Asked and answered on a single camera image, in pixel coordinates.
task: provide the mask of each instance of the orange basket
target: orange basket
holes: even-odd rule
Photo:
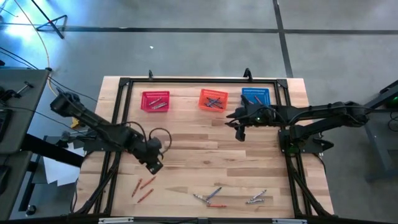
[[[201,90],[199,108],[223,112],[228,102],[228,93],[214,90]]]

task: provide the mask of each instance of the white paper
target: white paper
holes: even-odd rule
[[[83,148],[74,149],[73,143],[68,143],[68,148],[66,149],[80,156],[84,156]],[[45,175],[47,178],[47,183],[50,184],[57,180],[57,185],[65,185],[73,183],[77,180],[80,173],[80,168],[64,164],[62,162],[57,162],[53,159],[47,157],[43,158]]]

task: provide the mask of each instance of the blue basket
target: blue basket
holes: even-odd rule
[[[259,103],[254,96],[258,97],[263,105],[271,104],[267,88],[242,88],[242,95],[254,104]]]

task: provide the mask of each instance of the black clamp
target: black clamp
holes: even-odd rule
[[[154,74],[152,73],[151,70],[149,70],[149,72],[148,72],[148,78],[149,78],[149,80],[154,79]]]
[[[276,82],[277,82],[280,86],[282,86],[283,88],[287,88],[287,80],[286,80],[285,78],[284,78],[284,79],[277,79]]]
[[[246,68],[246,69],[244,70],[244,74],[243,74],[243,78],[247,78],[247,77],[249,77],[249,78],[248,78],[248,81],[249,81],[249,82],[253,82],[253,76],[251,75],[251,72],[250,72],[250,69],[249,69],[249,68]]]

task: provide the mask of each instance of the red basket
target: red basket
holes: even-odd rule
[[[167,105],[153,109],[153,107],[167,103]],[[142,92],[141,109],[146,112],[166,112],[170,107],[170,92],[169,91],[145,91]]]
[[[210,99],[218,100],[219,103],[207,106],[210,103]],[[226,109],[228,102],[228,93],[215,91],[215,90],[201,90],[199,98],[199,108],[203,110],[223,112]]]

